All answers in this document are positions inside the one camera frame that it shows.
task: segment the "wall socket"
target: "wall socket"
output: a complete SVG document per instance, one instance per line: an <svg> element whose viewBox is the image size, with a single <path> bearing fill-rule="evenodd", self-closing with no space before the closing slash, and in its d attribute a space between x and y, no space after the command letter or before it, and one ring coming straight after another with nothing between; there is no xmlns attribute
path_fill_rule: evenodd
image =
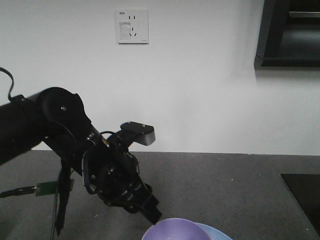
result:
<svg viewBox="0 0 320 240"><path fill-rule="evenodd" d="M149 43L147 9L120 9L115 12L115 22L120 44Z"/></svg>

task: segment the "plastic bowl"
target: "plastic bowl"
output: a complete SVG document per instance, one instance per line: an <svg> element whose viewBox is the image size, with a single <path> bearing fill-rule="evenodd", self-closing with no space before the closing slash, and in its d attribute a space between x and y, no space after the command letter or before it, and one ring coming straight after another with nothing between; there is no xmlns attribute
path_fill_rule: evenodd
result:
<svg viewBox="0 0 320 240"><path fill-rule="evenodd" d="M142 240L211 240L211 238L193 221L167 218L151 226Z"/></svg>
<svg viewBox="0 0 320 240"><path fill-rule="evenodd" d="M196 224L202 228L206 234L210 236L212 240L232 240L229 236L225 235L222 231L219 231L218 229L215 229L212 226L208 226L202 223L197 223Z"/></svg>

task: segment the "table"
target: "table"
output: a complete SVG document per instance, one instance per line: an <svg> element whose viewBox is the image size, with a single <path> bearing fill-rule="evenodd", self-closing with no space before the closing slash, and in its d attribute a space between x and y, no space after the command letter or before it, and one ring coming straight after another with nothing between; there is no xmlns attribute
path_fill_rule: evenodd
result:
<svg viewBox="0 0 320 240"><path fill-rule="evenodd" d="M166 218L217 228L234 240L318 240L281 178L318 174L319 156L134 152L140 176L153 188ZM0 192L55 181L60 159L32 150L0 167ZM140 240L151 224L139 213L108 207L77 173L58 240ZM1 240L50 238L53 195L0 198Z"/></svg>

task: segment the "robotic arm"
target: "robotic arm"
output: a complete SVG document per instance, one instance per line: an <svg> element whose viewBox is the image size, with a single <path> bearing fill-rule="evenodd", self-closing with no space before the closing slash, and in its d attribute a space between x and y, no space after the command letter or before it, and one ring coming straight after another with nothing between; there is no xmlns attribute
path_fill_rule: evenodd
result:
<svg viewBox="0 0 320 240"><path fill-rule="evenodd" d="M10 103L0 106L0 165L43 141L61 157L62 166L83 177L90 194L108 206L140 212L152 224L159 220L159 201L142 182L138 161L128 150L133 142L150 145L155 140L152 126L126 122L117 133L99 133L78 94L59 87L27 98L8 96ZM111 136L104 139L103 133Z"/></svg>

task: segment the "bowl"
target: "bowl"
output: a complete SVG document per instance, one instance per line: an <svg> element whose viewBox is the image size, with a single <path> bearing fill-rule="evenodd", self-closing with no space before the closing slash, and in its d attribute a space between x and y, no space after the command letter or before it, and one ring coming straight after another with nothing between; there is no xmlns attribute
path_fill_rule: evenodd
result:
<svg viewBox="0 0 320 240"><path fill-rule="evenodd" d="M212 240L195 222L183 218L167 218L151 226L142 240Z"/></svg>

